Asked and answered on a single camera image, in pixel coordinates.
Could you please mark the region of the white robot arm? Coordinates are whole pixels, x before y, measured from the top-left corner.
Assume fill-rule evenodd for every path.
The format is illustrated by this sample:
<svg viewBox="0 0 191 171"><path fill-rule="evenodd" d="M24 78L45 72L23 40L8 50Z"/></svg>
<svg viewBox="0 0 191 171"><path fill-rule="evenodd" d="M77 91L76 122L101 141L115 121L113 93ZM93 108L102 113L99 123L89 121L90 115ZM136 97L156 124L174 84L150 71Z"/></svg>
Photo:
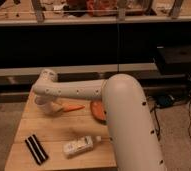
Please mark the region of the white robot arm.
<svg viewBox="0 0 191 171"><path fill-rule="evenodd" d="M46 98L102 100L117 170L167 171L146 96L133 76L59 83L55 71L43 69L32 90Z"/></svg>

